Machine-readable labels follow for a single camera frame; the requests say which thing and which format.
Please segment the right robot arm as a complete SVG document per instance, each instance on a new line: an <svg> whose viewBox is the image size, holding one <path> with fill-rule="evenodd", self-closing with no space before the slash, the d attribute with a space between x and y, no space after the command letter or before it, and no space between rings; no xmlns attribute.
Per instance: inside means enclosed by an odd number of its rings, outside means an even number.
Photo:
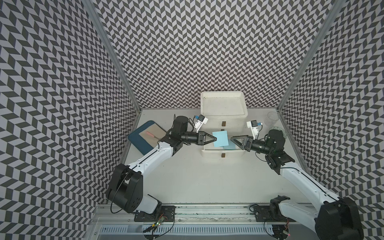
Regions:
<svg viewBox="0 0 384 240"><path fill-rule="evenodd" d="M277 196L270 201L273 220L294 220L317 234L321 240L362 240L364 231L358 206L348 197L340 197L307 174L284 150L283 131L272 129L263 140L252 136L234 136L240 149L264 154L268 166L293 184L313 205L313 209Z"/></svg>

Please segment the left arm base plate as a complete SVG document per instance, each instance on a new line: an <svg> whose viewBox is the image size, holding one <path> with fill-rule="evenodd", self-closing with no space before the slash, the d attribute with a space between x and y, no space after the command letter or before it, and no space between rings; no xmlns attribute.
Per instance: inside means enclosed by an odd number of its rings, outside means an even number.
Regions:
<svg viewBox="0 0 384 240"><path fill-rule="evenodd" d="M175 220L175 211L176 206L161 206L156 208L152 214L137 211L135 213L134 222L154 223L164 217L164 221L170 223Z"/></svg>

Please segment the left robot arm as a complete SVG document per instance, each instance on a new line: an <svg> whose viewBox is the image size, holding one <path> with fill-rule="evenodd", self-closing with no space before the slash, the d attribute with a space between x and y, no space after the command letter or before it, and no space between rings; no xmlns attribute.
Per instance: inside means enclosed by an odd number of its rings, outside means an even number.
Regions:
<svg viewBox="0 0 384 240"><path fill-rule="evenodd" d="M196 119L193 129L188 131L190 119L185 116L176 117L172 128L158 140L153 150L130 165L117 165L106 191L107 200L127 213L139 211L159 216L162 203L152 196L144 195L144 179L165 160L174 156L184 144L204 146L217 140L216 137L200 130L209 119L203 115Z"/></svg>

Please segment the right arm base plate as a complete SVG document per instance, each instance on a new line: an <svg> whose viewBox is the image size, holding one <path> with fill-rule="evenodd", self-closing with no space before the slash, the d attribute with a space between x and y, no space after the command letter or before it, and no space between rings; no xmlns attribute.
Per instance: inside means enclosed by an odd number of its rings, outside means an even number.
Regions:
<svg viewBox="0 0 384 240"><path fill-rule="evenodd" d="M295 223L296 221L285 217L273 217L270 206L250 205L249 210L254 215L257 223Z"/></svg>

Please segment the blue sticky note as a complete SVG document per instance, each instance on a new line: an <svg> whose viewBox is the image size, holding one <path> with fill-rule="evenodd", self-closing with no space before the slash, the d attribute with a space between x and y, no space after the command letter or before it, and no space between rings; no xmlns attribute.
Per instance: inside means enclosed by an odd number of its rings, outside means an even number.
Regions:
<svg viewBox="0 0 384 240"><path fill-rule="evenodd" d="M216 141L214 142L215 148L226 147L229 145L227 131L213 132L212 135L216 138Z"/></svg>
<svg viewBox="0 0 384 240"><path fill-rule="evenodd" d="M236 146L232 141L228 142L227 146L223 147L224 150L238 150L238 146Z"/></svg>

